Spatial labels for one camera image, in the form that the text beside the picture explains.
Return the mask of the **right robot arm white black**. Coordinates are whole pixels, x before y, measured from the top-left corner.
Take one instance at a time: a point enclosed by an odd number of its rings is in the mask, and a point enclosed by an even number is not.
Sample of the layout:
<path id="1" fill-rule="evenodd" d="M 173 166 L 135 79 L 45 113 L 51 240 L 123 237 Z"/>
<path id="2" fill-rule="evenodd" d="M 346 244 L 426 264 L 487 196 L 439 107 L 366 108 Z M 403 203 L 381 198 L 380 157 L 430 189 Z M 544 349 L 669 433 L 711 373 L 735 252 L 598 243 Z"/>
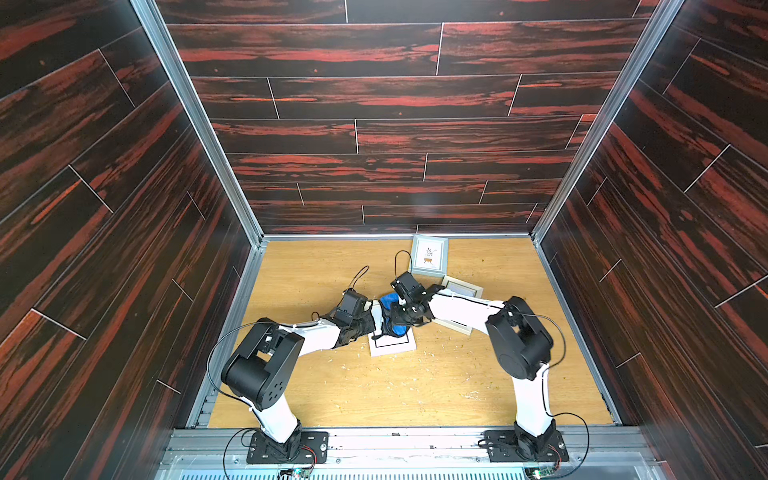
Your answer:
<path id="1" fill-rule="evenodd" d="M 391 286 L 399 297 L 389 307 L 393 324 L 451 320 L 488 335 L 497 362 L 513 378 L 516 448 L 525 459 L 537 458 L 556 433 L 548 400 L 554 341 L 526 301 L 518 296 L 506 301 L 477 299 L 442 285 L 426 288 L 415 280 L 395 280 Z"/>

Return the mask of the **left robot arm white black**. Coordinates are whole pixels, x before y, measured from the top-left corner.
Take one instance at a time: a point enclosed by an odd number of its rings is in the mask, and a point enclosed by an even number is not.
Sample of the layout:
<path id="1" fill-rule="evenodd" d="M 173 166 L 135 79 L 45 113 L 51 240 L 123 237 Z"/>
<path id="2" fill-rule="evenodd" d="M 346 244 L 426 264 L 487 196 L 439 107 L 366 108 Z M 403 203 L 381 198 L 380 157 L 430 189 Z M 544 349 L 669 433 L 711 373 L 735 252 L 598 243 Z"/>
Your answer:
<path id="1" fill-rule="evenodd" d="M 300 421 L 292 413 L 285 391 L 298 359 L 346 346 L 373 333 L 382 322 L 382 309 L 373 303 L 366 304 L 356 318 L 348 318 L 338 309 L 298 325 L 262 318 L 225 363 L 221 381 L 256 415 L 268 442 L 283 450 L 296 449 Z"/>

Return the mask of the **light green picture frame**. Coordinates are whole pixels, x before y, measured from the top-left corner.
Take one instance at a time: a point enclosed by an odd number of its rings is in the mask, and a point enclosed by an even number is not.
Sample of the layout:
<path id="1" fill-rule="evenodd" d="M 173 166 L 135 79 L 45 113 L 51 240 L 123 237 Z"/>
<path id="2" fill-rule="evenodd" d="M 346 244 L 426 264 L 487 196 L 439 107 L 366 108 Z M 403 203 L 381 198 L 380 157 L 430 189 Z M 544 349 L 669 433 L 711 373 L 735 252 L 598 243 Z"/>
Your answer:
<path id="1" fill-rule="evenodd" d="M 415 275 L 443 277 L 447 273 L 448 247 L 448 238 L 415 235 L 410 252 L 410 272 Z"/>

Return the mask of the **blue microfiber cloth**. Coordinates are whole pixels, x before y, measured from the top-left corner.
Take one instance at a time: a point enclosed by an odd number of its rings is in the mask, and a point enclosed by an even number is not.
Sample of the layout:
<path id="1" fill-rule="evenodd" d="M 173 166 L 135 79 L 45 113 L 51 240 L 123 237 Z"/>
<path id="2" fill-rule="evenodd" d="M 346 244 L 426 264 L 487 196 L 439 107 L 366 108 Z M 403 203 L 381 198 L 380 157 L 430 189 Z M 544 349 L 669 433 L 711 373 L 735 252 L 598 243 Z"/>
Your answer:
<path id="1" fill-rule="evenodd" d="M 413 325 L 413 319 L 406 310 L 406 305 L 401 303 L 397 293 L 391 293 L 381 297 L 379 305 L 382 309 L 382 323 L 380 336 L 401 338 L 408 334 Z"/>

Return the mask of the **cream picture frame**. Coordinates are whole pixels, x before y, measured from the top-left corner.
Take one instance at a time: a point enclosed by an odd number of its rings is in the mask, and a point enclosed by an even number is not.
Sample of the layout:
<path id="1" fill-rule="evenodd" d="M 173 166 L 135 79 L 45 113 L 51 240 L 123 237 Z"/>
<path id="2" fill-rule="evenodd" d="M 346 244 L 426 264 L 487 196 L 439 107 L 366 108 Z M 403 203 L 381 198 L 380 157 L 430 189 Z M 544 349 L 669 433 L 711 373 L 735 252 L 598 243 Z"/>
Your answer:
<path id="1" fill-rule="evenodd" d="M 464 282 L 449 275 L 445 275 L 443 277 L 441 280 L 441 285 L 443 286 L 443 289 L 441 289 L 438 294 L 441 296 L 446 296 L 448 299 L 450 299 L 449 304 L 451 306 L 481 306 L 479 303 L 479 296 L 483 293 L 482 287 Z M 467 336 L 469 336 L 474 330 L 480 331 L 483 334 L 487 333 L 487 329 L 483 326 L 482 323 L 478 323 L 477 321 L 468 323 L 464 320 L 464 317 L 459 317 L 456 314 L 450 314 L 446 318 L 437 316 L 434 319 L 434 322 Z"/>
<path id="2" fill-rule="evenodd" d="M 382 323 L 382 309 L 378 300 L 375 301 L 371 307 L 371 313 L 375 322 L 375 331 L 368 335 L 369 348 L 372 357 L 382 357 L 385 355 L 394 355 L 399 353 L 405 353 L 414 351 L 416 349 L 416 342 L 414 334 L 411 331 L 411 327 L 406 336 L 401 338 L 394 338 L 390 336 L 380 336 L 381 323 Z"/>

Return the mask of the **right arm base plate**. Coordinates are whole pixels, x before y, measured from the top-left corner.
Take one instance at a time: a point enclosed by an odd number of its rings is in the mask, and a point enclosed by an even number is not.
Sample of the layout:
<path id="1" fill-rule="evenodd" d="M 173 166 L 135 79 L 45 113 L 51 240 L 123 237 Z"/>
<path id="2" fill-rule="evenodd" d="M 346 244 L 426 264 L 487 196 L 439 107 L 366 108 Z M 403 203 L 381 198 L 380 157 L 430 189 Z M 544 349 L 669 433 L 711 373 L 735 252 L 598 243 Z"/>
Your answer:
<path id="1" fill-rule="evenodd" d="M 525 431 L 487 430 L 478 441 L 491 463 L 561 463 L 570 459 L 558 430 L 532 436 Z"/>

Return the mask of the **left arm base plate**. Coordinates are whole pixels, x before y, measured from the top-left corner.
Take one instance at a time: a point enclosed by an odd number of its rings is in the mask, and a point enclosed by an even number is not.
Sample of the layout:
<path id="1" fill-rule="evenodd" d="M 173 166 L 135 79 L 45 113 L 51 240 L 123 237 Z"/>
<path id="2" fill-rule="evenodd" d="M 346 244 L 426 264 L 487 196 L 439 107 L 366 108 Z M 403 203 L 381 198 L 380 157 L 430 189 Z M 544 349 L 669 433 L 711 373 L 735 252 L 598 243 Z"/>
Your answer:
<path id="1" fill-rule="evenodd" d="M 250 440 L 246 462 L 248 465 L 324 464 L 328 447 L 329 433 L 326 431 L 299 430 L 284 443 L 257 431 Z"/>

